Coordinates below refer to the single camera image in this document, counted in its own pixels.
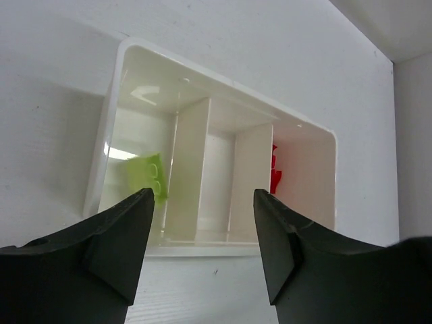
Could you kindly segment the green lego brick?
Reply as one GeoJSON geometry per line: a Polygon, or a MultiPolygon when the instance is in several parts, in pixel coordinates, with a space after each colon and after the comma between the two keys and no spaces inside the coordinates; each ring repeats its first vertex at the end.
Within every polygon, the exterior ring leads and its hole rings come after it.
{"type": "Polygon", "coordinates": [[[167,179],[160,153],[128,159],[125,168],[130,192],[151,188],[156,205],[163,205],[166,202],[167,179]]]}

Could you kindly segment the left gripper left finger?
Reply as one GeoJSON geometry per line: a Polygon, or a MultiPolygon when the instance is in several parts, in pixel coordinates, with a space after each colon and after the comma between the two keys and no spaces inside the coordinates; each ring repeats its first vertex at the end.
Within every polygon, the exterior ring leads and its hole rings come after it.
{"type": "Polygon", "coordinates": [[[133,305],[155,200],[143,188],[21,247],[1,249],[2,323],[123,323],[133,305]]]}

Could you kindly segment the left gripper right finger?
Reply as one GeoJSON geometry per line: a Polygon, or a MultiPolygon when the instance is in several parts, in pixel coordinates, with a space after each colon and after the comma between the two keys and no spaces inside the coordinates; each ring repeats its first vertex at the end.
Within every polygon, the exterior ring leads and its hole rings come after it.
{"type": "Polygon", "coordinates": [[[430,323],[431,239],[345,237],[254,191],[269,301],[280,323],[430,323]]]}

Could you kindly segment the red round lego piece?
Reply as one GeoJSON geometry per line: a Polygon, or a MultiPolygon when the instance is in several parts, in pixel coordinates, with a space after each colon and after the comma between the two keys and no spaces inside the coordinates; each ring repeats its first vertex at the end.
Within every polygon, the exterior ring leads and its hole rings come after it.
{"type": "Polygon", "coordinates": [[[276,169],[277,157],[275,155],[275,150],[277,145],[273,144],[272,147],[272,161],[271,161],[271,182],[270,182],[270,193],[275,194],[277,192],[277,186],[282,178],[282,170],[276,169]]]}

